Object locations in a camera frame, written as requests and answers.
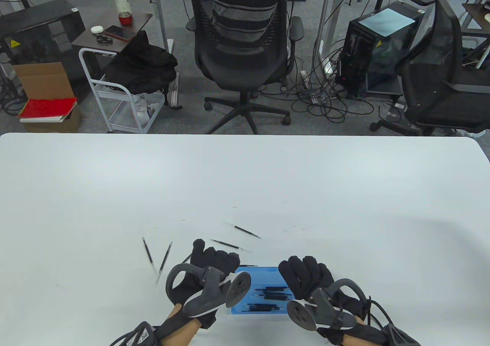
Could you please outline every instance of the computer tower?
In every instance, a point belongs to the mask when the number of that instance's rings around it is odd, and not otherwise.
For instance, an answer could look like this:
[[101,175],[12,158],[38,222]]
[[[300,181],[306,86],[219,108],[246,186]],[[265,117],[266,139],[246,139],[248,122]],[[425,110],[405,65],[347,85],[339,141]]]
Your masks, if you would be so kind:
[[[390,22],[379,23],[376,31],[363,23],[383,10],[390,9],[409,18],[410,24],[387,36]],[[417,34],[424,11],[402,1],[395,1],[385,8],[351,20],[345,36],[343,49],[336,63],[335,82],[353,96],[363,95],[382,88],[383,84],[397,78],[397,65],[406,56]]]
[[[83,31],[80,12],[68,0],[55,0],[0,16],[0,46],[12,65],[61,62],[73,93],[83,96],[89,85],[78,58],[74,41]],[[100,64],[88,54],[93,77],[100,75]]]

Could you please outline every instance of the black mesh office chair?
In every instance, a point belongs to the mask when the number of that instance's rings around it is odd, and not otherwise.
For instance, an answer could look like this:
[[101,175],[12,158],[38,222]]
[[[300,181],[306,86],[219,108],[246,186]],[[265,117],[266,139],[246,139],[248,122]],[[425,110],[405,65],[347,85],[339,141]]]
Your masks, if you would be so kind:
[[287,0],[192,0],[192,6],[194,18],[186,28],[195,33],[197,66],[221,89],[240,92],[239,101],[205,97],[206,110],[211,102],[233,107],[208,134],[238,115],[257,134],[251,112],[284,115],[282,123],[289,125],[289,111],[250,102],[262,85],[278,82],[292,70],[294,44],[303,38],[304,29],[301,19],[293,16],[288,61]]
[[434,25],[401,68],[405,117],[417,131],[380,120],[381,126],[404,135],[432,134],[434,127],[479,133],[490,128],[490,73],[462,66],[462,33],[447,0],[436,0]]

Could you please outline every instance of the gray carpet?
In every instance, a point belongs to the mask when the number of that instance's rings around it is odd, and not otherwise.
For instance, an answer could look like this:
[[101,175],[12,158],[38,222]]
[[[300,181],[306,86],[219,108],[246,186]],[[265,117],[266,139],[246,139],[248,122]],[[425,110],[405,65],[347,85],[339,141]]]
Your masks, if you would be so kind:
[[[34,4],[40,4],[50,0],[31,0]],[[103,13],[105,8],[113,5],[112,0],[69,0],[76,5],[80,10],[85,26],[89,27],[93,20]],[[311,53],[317,26],[320,18],[320,10],[323,0],[307,0],[306,3],[296,3],[294,6],[294,15],[298,15],[303,19],[305,28],[305,38],[298,43],[296,54],[304,59],[298,61],[299,66],[305,69],[310,69]],[[466,0],[450,0],[452,7],[456,13],[462,12],[461,3]],[[173,111],[168,108],[163,108],[155,120],[154,125],[150,129],[150,133],[169,133],[169,134],[200,134],[205,132],[209,127],[217,122],[229,108],[215,106],[213,111],[206,112],[203,109],[204,96],[224,97],[228,99],[236,99],[237,94],[234,92],[226,92],[220,90],[216,84],[203,77],[201,72],[196,67],[194,62],[194,36],[191,32],[186,31],[185,24],[187,22],[186,13],[182,0],[162,0],[164,4],[164,18],[169,38],[176,40],[174,55],[179,62],[178,70],[180,72],[179,84],[179,104],[184,106],[180,111]],[[340,17],[334,41],[345,36],[348,22],[360,15],[363,11],[367,0],[363,3],[352,1],[352,6],[342,4]],[[3,14],[7,11],[4,3],[0,3],[0,10]],[[191,13],[190,0],[186,0],[187,8]],[[375,0],[371,0],[366,13],[373,10]],[[143,0],[131,0],[133,11],[141,11],[153,13],[152,4]],[[154,18],[145,28],[148,32],[151,43],[158,43],[157,31],[158,26]],[[265,92],[275,93],[278,91],[278,85],[270,85]],[[257,103],[262,103],[270,106],[281,108],[290,108],[292,101],[274,100],[259,96]],[[369,124],[378,120],[378,106],[381,106],[382,115],[386,114],[387,106],[381,102],[372,102],[374,112],[370,115],[347,115],[345,121],[340,124],[332,123],[324,117],[316,117],[309,113],[292,113],[292,124],[284,126],[280,123],[281,117],[275,115],[266,115],[256,113],[254,115],[255,122],[261,134],[315,134],[315,135],[370,135]],[[80,127],[80,132],[83,133],[105,133],[107,127],[100,114],[100,110],[95,102],[93,95],[88,95],[81,102],[81,110],[83,120]],[[113,103],[108,103],[108,110],[114,107]],[[303,111],[304,107],[301,104],[295,104],[295,109]],[[369,112],[370,108],[366,104],[357,102],[348,103],[350,111],[357,113]],[[25,131],[22,125],[16,118],[10,117],[5,113],[0,114],[0,134],[7,132],[23,132]],[[235,118],[225,127],[217,131],[221,134],[251,134],[250,127],[244,118]],[[378,135],[395,135],[388,130],[379,130]],[[490,156],[490,133],[486,133],[478,139],[483,151]]]

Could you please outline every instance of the white sticker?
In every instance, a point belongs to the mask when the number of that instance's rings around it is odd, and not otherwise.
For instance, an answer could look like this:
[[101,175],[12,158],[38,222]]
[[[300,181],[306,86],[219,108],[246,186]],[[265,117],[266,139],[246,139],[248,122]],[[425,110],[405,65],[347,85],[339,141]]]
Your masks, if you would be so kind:
[[128,342],[126,342],[127,346],[133,345],[134,340],[136,339],[136,335],[134,335]]
[[143,341],[145,341],[145,339],[147,339],[149,336],[148,334],[148,331],[147,329],[145,328],[145,330],[143,331],[143,333],[141,334],[141,337],[140,337],[140,340],[138,341],[138,344],[142,343]]

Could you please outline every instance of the cardboard box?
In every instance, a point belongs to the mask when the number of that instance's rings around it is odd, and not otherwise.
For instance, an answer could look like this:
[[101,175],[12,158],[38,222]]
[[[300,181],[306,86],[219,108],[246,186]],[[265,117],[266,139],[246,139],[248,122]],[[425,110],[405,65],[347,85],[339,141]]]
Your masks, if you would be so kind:
[[[63,64],[60,62],[15,65],[14,70],[28,98],[63,99],[75,97]],[[75,105],[72,112],[62,122],[33,122],[23,125],[31,133],[77,133],[80,121],[80,107]]]

